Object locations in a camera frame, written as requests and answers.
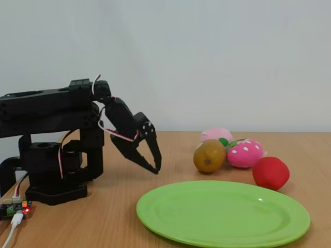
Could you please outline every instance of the white cable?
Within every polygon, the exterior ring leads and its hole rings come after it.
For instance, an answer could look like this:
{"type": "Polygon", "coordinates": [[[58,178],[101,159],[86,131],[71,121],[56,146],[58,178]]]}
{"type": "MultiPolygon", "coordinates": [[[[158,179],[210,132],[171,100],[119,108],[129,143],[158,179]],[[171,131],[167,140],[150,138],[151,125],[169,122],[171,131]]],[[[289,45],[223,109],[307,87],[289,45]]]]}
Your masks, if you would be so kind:
{"type": "Polygon", "coordinates": [[[97,77],[93,80],[93,83],[92,83],[92,94],[94,96],[94,85],[95,83],[98,81],[98,79],[101,77],[101,75],[97,75],[97,77]]]}
{"type": "Polygon", "coordinates": [[[22,219],[23,219],[23,214],[22,213],[16,213],[14,215],[14,217],[11,220],[11,230],[10,230],[9,236],[8,236],[6,242],[4,243],[4,245],[2,246],[2,248],[7,247],[10,239],[12,238],[12,235],[14,234],[14,231],[15,231],[16,227],[21,223],[22,219]]]}
{"type": "Polygon", "coordinates": [[[57,158],[58,158],[58,164],[60,166],[61,179],[63,179],[62,160],[61,160],[61,144],[60,144],[60,147],[57,152],[57,158]]]}
{"type": "Polygon", "coordinates": [[[102,110],[100,111],[99,113],[99,121],[98,121],[98,126],[99,128],[101,128],[104,132],[107,132],[107,133],[110,133],[110,134],[113,134],[114,136],[116,137],[119,137],[119,138],[122,138],[126,141],[130,141],[130,142],[134,142],[138,136],[139,136],[139,131],[137,130],[137,134],[135,135],[134,139],[131,139],[131,138],[128,138],[128,137],[125,137],[119,133],[116,133],[115,131],[113,130],[110,130],[110,129],[107,129],[107,128],[104,128],[102,125],[101,125],[101,117],[102,117],[102,111],[104,110],[104,107],[102,108],[102,110]]]}
{"type": "Polygon", "coordinates": [[[18,188],[18,186],[19,186],[19,185],[17,184],[17,185],[16,185],[16,187],[15,187],[15,190],[14,190],[14,195],[13,195],[13,197],[14,197],[14,196],[17,196],[17,188],[18,188]]]}
{"type": "Polygon", "coordinates": [[[124,140],[126,140],[126,141],[134,142],[134,141],[138,138],[138,136],[139,136],[139,133],[137,132],[137,134],[135,135],[134,140],[133,140],[133,139],[128,138],[128,137],[125,137],[125,136],[123,136],[123,135],[121,135],[121,134],[119,134],[119,133],[116,133],[116,132],[114,132],[114,131],[112,131],[112,130],[109,130],[109,129],[107,129],[107,128],[104,128],[104,127],[101,125],[100,122],[101,122],[101,120],[98,121],[98,125],[99,125],[99,127],[100,127],[104,132],[107,132],[107,133],[113,134],[114,136],[119,137],[119,138],[122,138],[122,139],[124,139],[124,140]]]}

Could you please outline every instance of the circuit board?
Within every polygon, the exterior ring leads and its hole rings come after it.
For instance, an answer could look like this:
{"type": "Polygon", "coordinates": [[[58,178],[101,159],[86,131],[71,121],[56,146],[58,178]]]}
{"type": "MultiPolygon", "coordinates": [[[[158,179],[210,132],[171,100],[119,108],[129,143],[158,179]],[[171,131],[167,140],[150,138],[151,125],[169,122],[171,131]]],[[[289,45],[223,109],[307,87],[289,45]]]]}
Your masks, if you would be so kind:
{"type": "Polygon", "coordinates": [[[0,205],[0,219],[11,219],[14,214],[22,213],[25,218],[31,209],[32,201],[21,198],[5,199],[0,205]]]}

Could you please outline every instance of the green plate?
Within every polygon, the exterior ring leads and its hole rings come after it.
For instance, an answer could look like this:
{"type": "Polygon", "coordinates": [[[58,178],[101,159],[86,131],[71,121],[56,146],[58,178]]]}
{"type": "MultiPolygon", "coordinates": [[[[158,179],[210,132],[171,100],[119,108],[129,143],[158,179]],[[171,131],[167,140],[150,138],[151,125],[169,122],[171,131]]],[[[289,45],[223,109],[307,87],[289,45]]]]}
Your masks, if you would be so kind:
{"type": "Polygon", "coordinates": [[[276,247],[310,225],[306,209],[288,196],[226,181],[162,186],[139,200],[137,214],[153,232],[200,247],[276,247]]]}

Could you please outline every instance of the green leaf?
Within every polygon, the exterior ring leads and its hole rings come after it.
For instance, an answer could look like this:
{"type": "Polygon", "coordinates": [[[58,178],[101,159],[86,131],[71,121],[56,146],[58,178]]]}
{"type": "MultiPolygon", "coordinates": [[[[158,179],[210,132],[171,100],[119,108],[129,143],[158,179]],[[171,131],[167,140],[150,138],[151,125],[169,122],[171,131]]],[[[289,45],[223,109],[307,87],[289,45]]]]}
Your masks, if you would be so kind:
{"type": "Polygon", "coordinates": [[[230,146],[230,148],[231,148],[231,147],[234,147],[234,146],[236,146],[236,145],[238,145],[238,142],[237,142],[237,141],[233,141],[233,142],[230,143],[229,146],[230,146]]]}
{"type": "Polygon", "coordinates": [[[224,145],[224,146],[228,146],[229,145],[229,141],[226,138],[219,138],[219,141],[224,145]]]}

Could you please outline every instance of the usb cable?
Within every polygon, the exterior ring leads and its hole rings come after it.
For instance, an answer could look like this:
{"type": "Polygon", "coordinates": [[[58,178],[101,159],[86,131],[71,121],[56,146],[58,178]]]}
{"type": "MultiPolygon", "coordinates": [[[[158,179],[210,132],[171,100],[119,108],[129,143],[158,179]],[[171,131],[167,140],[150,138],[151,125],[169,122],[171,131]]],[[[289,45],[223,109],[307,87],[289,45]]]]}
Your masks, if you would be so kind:
{"type": "Polygon", "coordinates": [[[9,241],[10,241],[10,239],[11,239],[11,237],[12,237],[12,235],[13,235],[15,229],[16,229],[16,227],[21,223],[22,219],[23,219],[23,214],[22,213],[16,213],[14,215],[14,217],[12,218],[12,220],[10,222],[11,223],[10,234],[9,234],[9,236],[8,236],[5,244],[2,246],[2,248],[6,248],[7,247],[7,245],[9,243],[9,241]]]}

